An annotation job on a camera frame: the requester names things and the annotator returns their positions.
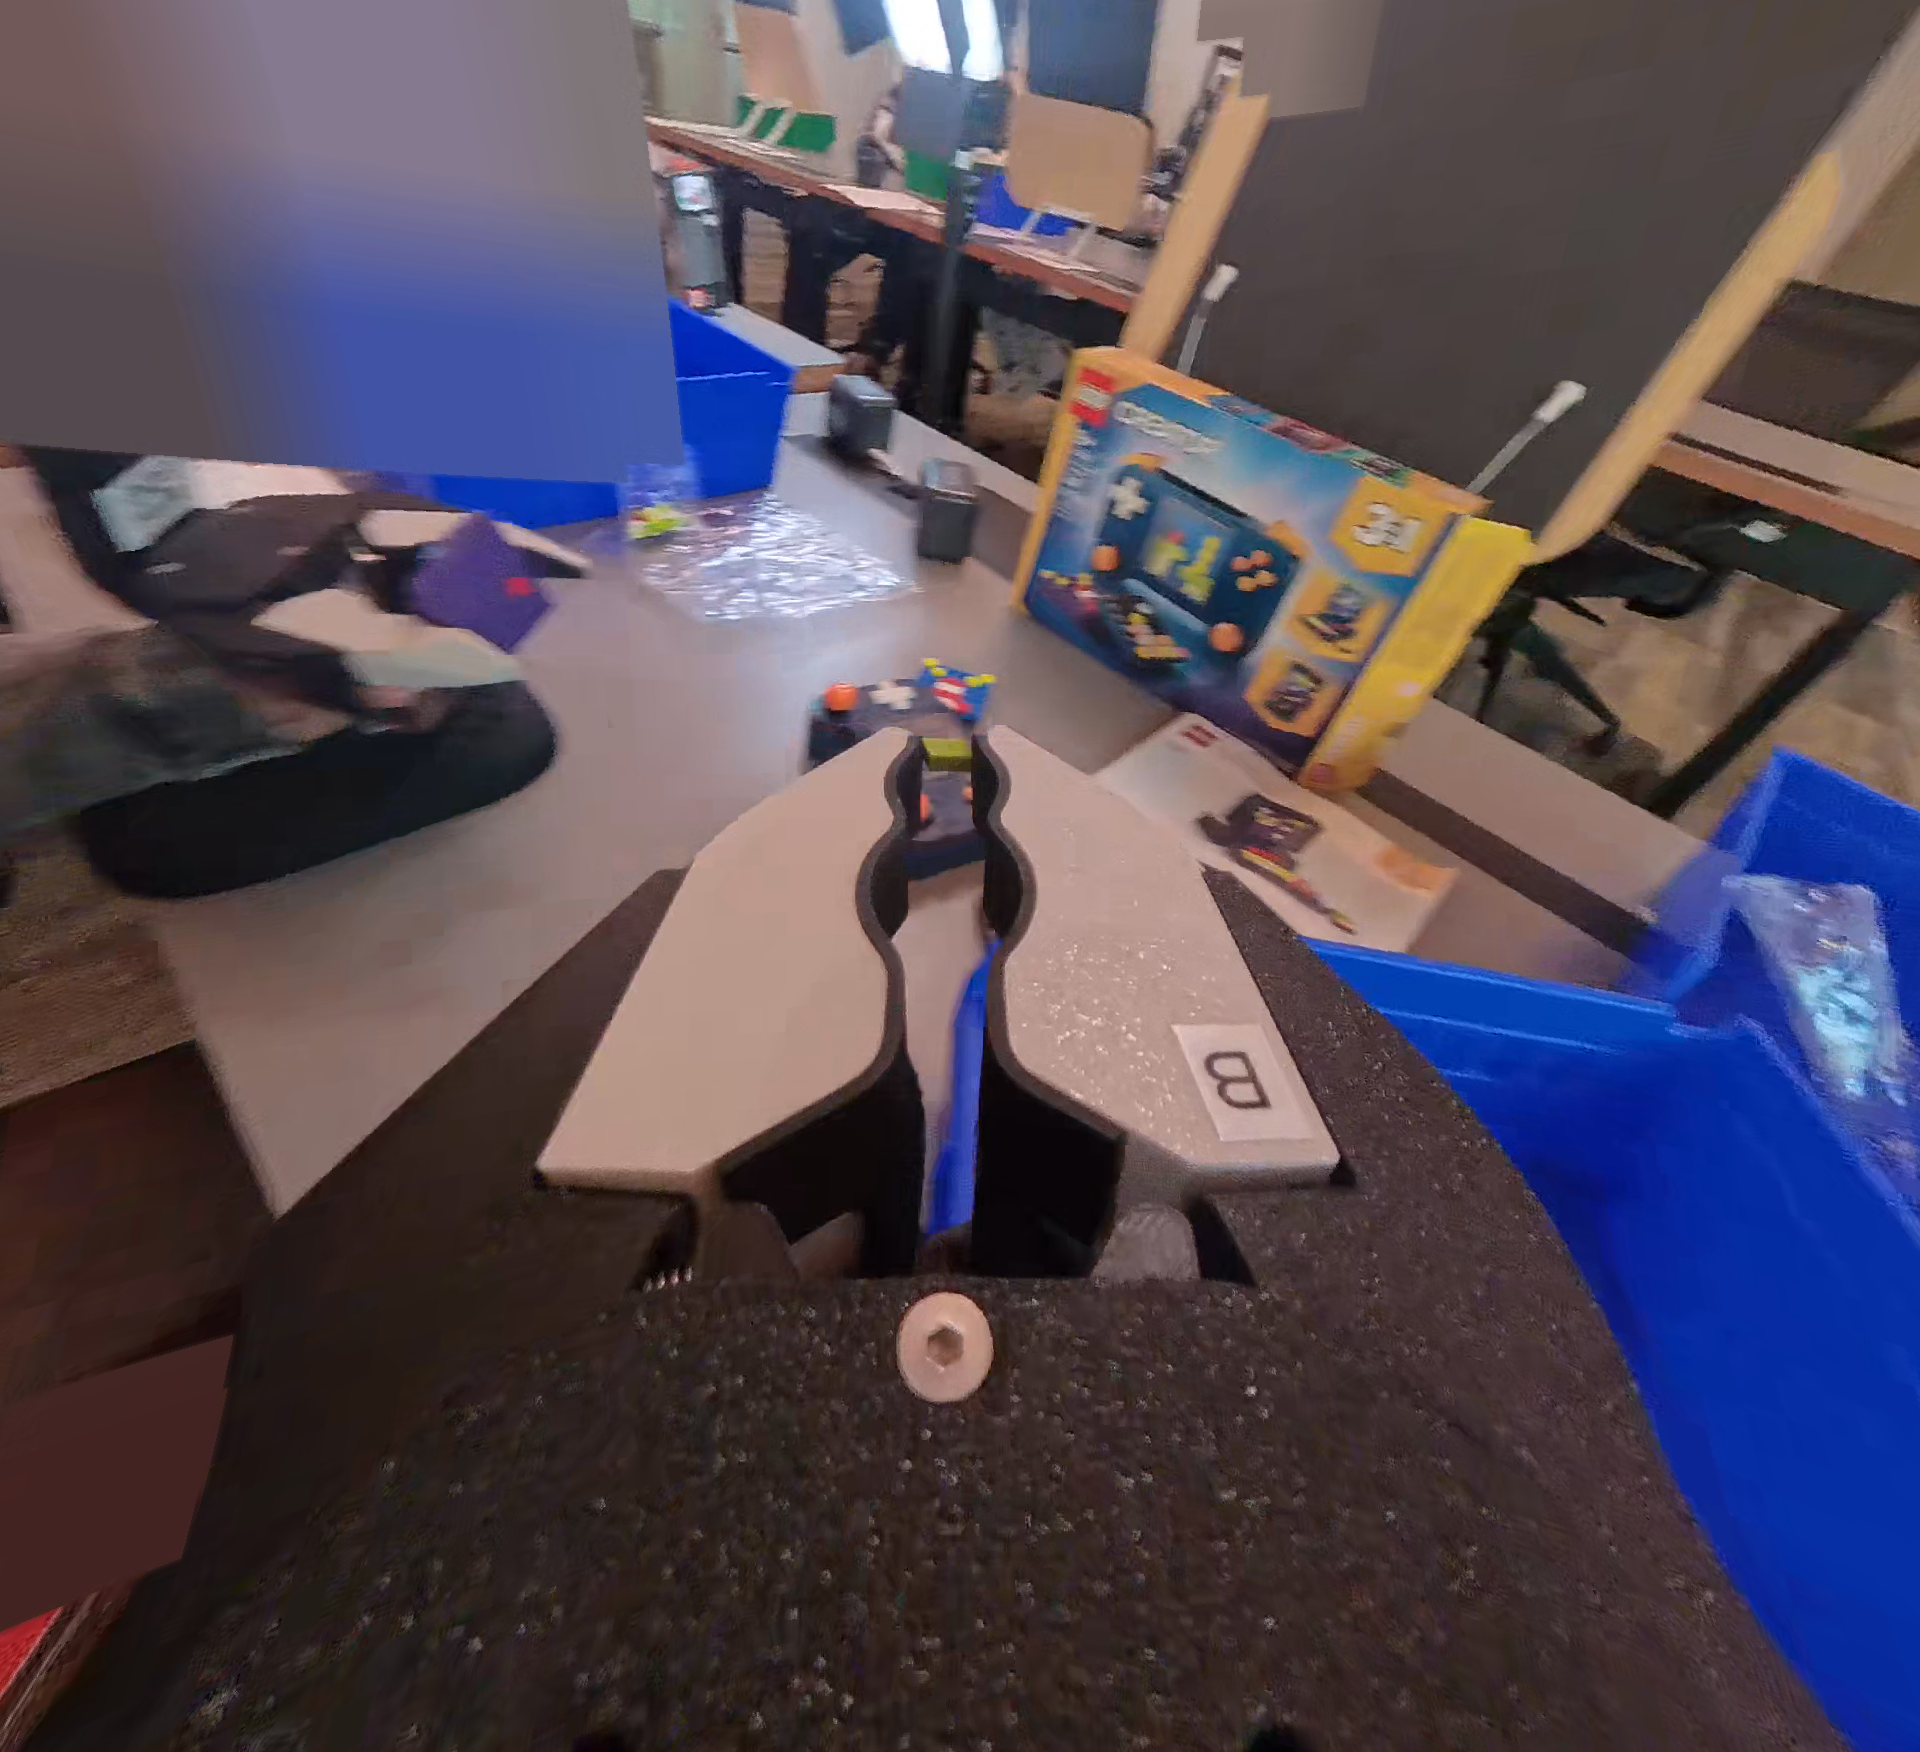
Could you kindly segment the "black office chair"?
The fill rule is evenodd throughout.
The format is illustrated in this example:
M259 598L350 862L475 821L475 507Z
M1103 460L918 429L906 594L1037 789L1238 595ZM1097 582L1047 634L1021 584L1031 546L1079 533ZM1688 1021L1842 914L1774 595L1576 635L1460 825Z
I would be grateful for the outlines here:
M1525 564L1477 629L1482 683L1474 716L1491 718L1501 683L1514 657L1581 709L1596 731L1582 741L1589 757L1605 757L1619 742L1619 716L1591 688L1563 646L1539 626L1542 605L1601 623L1594 603L1629 610L1664 608L1684 587L1684 569L1612 533L1601 533L1555 560Z

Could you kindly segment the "purple brick plate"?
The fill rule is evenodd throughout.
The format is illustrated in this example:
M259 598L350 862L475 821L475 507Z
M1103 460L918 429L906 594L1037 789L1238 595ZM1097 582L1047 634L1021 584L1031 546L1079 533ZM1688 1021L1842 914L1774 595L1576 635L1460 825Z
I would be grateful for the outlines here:
M406 585L413 618L445 632L478 635L502 653L515 653L553 613L546 582L494 539L448 542L413 558Z

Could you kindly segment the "dark blue toy console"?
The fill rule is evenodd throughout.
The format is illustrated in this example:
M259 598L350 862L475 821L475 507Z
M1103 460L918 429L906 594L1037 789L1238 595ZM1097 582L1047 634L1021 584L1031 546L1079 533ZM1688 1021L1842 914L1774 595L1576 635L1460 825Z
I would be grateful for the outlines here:
M920 814L906 848L906 875L939 877L981 859L971 817L974 731L932 709L918 691L920 669L878 683L831 683L813 704L807 728L807 769L875 733L908 733L923 752Z

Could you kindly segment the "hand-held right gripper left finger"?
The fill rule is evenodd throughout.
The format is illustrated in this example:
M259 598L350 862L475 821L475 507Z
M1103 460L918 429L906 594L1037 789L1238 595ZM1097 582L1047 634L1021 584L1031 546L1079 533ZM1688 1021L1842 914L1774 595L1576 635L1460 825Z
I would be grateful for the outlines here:
M896 937L925 754L858 741L688 867L538 1158L564 1189L858 1220L858 1270L921 1243L923 1093Z

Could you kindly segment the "clear plastic bag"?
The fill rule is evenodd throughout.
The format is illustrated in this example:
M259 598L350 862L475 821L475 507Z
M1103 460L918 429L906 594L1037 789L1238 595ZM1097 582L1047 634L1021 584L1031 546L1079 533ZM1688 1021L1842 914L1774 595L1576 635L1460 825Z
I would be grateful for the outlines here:
M804 620L885 605L918 591L900 564L796 510L773 493L706 498L689 464L636 467L621 480L619 536L641 591L701 623ZM680 504L686 530L643 544L625 512Z

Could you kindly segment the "wooden table with black legs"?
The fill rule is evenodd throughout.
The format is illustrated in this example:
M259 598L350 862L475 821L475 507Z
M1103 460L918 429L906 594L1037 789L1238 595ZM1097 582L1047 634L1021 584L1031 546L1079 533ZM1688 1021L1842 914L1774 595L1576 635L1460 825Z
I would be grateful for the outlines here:
M1764 420L1698 404L1652 457L1649 470L1824 530L1868 549L1887 567L1821 587L1788 591L1833 610L1764 683L1644 798L1646 812L1674 818L1846 657L1897 599L1915 589L1915 468L1850 443L1826 442Z

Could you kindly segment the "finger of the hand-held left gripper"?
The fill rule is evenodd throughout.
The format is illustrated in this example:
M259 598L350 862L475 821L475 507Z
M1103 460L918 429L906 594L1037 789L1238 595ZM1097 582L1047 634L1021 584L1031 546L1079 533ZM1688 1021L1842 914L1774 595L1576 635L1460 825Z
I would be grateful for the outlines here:
M348 589L322 589L273 603L251 618L259 634L300 639L334 653L355 683L375 689L435 689L515 683L515 659L489 639L384 613Z
M557 539L532 533L515 522L459 510L369 510L356 518L359 541L384 558L428 556L448 542L494 539L540 578L584 578L592 571L587 554Z

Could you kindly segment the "person's left forearm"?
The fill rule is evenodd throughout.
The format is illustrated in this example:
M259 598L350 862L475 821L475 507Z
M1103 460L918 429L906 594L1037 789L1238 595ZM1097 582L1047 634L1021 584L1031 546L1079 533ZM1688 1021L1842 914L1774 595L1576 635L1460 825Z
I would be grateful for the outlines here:
M1 842L299 751L343 718L157 632L1 638Z

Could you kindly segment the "long wooden table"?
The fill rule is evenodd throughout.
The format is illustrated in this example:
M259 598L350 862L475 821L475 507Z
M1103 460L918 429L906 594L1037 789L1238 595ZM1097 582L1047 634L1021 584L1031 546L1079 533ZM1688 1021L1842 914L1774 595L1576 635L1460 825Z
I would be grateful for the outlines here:
M904 239L939 250L945 213L900 192L841 183L816 162L762 145L719 126L647 119L658 159L698 164L717 173L717 195L738 213L755 213L793 226L825 231L876 256ZM1095 265L1069 240L971 226L961 245L961 301L1072 341L1105 345L1140 301L1140 268Z

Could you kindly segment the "yellow and blue toy box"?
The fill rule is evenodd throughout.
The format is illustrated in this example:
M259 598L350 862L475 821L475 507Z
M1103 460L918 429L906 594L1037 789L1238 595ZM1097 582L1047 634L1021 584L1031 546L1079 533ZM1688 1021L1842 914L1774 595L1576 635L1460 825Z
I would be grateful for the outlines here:
M1015 603L1287 779L1346 794L1532 546L1477 496L1101 347L1069 364Z

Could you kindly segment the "dark partition panel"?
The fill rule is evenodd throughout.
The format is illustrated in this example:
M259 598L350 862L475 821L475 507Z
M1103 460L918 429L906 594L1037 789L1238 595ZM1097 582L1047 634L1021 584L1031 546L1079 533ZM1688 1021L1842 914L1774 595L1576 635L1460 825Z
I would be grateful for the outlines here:
M1464 488L1559 380L1582 404L1487 491L1552 558L1811 259L1835 134L1915 0L1204 0L1244 49L1123 328Z

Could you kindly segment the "white instruction booklet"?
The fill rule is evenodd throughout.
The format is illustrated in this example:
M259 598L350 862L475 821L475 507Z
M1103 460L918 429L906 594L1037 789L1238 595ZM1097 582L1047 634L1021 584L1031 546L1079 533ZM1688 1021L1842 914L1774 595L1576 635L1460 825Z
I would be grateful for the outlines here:
M1408 953L1456 884L1451 866L1394 843L1196 716L1169 721L1097 781L1331 946Z

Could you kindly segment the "blue plastic bin with tag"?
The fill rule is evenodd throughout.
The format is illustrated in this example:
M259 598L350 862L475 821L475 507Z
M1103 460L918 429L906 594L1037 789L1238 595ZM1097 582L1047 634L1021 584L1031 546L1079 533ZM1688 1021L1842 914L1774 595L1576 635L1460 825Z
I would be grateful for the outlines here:
M1734 1586L1856 1749L1918 1746L1918 1246L1770 1041L1323 948L1493 1133Z

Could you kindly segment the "blue and purple brick assembly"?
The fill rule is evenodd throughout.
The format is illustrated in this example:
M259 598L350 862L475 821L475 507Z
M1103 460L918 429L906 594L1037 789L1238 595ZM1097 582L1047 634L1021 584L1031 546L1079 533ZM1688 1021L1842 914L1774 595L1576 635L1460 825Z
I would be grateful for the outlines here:
M947 1115L933 1158L925 1211L925 1231L933 1236L971 1224L979 1072L985 1044L988 989L995 955L998 939L989 937L951 1017Z

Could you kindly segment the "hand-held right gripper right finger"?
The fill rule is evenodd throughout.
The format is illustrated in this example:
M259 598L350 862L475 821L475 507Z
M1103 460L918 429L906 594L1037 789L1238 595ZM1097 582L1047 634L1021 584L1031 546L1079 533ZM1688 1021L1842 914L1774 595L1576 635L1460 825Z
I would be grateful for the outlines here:
M1172 834L1009 728L974 745L985 982L971 1269L1084 1276L1128 1213L1321 1189L1340 1154Z

